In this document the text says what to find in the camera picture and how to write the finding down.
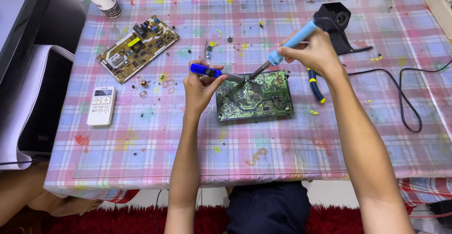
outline forearm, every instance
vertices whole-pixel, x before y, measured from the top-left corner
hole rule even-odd
[[[184,116],[176,157],[169,182],[168,207],[194,208],[199,188],[197,118]]]
[[[401,201],[387,149],[359,103],[345,69],[327,78],[343,157],[358,199]]]

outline pink plaid tablecloth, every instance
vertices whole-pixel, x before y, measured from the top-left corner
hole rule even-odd
[[[182,79],[188,62],[202,56],[204,40],[218,42],[211,64],[222,64],[229,72],[252,72],[281,40],[311,20],[322,3],[335,1],[352,13],[346,30],[351,45],[374,46],[369,52],[342,56],[348,72],[385,68],[398,76],[404,67],[437,69],[449,61],[451,44],[423,0],[119,0],[122,15],[116,19],[91,5],[45,188],[86,198],[107,192],[117,196],[117,189],[168,188],[184,115]],[[156,58],[135,79],[120,85],[94,58],[130,32],[134,23],[154,14],[175,25],[181,38],[167,49],[168,56]],[[240,51],[226,41],[229,36]],[[383,59],[370,61],[378,53]],[[326,98],[321,105],[302,65],[283,62],[274,69],[290,70],[295,115],[219,122],[214,97],[199,124],[202,187],[348,178],[325,81],[319,79]],[[158,84],[161,75],[179,82],[173,94]],[[143,98],[132,88],[140,78],[155,81],[144,88]],[[403,126],[398,91],[386,74],[353,76],[351,82],[387,146],[398,178],[452,176],[450,69],[404,75],[404,93],[424,125],[417,134]],[[113,122],[90,127],[86,119],[93,88],[105,85],[117,88]],[[413,113],[405,113],[407,122],[416,126]]]

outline power strip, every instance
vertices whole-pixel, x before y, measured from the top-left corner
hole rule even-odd
[[[424,0],[447,38],[452,39],[452,2]]]

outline circuit board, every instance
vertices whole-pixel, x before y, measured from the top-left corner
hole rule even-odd
[[[287,78],[286,71],[279,70],[247,83],[224,81],[216,93],[218,121],[293,115]]]
[[[179,39],[173,28],[153,15],[97,56],[96,60],[119,82],[124,83],[164,49]]]

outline dark shorts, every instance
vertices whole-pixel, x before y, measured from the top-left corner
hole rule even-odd
[[[311,204],[300,181],[235,186],[228,234],[304,234]]]

